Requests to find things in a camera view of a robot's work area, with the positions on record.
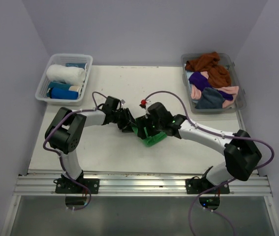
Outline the white towel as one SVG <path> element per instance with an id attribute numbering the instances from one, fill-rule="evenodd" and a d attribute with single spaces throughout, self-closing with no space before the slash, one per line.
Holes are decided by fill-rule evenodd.
<path id="1" fill-rule="evenodd" d="M 66 67 L 63 65 L 50 65 L 46 71 L 46 76 L 50 81 L 82 86 L 86 79 L 86 71 L 77 67 Z"/>

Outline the green towel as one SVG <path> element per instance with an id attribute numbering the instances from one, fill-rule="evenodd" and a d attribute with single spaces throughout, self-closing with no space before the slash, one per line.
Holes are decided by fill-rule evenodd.
<path id="1" fill-rule="evenodd" d="M 134 131 L 135 135 L 137 136 L 137 126 L 133 128 L 133 131 Z M 152 146 L 156 145 L 157 143 L 163 141 L 166 137 L 167 137 L 167 135 L 164 132 L 158 131 L 158 134 L 151 138 L 147 138 L 144 140 L 142 140 L 139 137 L 138 138 L 144 144 L 144 146 L 152 147 Z"/>

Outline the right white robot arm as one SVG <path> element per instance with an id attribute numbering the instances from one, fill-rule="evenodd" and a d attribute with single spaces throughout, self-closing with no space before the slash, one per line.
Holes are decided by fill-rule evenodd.
<path id="1" fill-rule="evenodd" d="M 192 186 L 202 188 L 207 193 L 214 192 L 218 185 L 233 178 L 246 181 L 261 159 L 261 153 L 249 134 L 243 130 L 224 133 L 197 123 L 190 123 L 187 116 L 172 115 L 165 106 L 142 100 L 140 107 L 146 114 L 138 126 L 138 136 L 144 137 L 143 125 L 147 134 L 154 136 L 160 132 L 169 137 L 194 141 L 209 147 L 224 156 L 224 161 L 209 167 L 201 178 L 192 181 Z"/>

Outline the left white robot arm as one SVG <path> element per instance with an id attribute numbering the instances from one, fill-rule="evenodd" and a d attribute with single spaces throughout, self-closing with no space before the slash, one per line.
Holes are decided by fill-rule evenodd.
<path id="1" fill-rule="evenodd" d="M 43 149 L 57 154 L 63 176 L 68 179 L 66 186 L 71 192 L 79 193 L 84 187 L 84 181 L 80 178 L 83 170 L 76 152 L 83 130 L 110 123 L 129 133 L 133 131 L 135 118 L 128 108 L 122 107 L 121 100 L 108 96 L 103 104 L 93 109 L 60 108 L 46 130 Z"/>

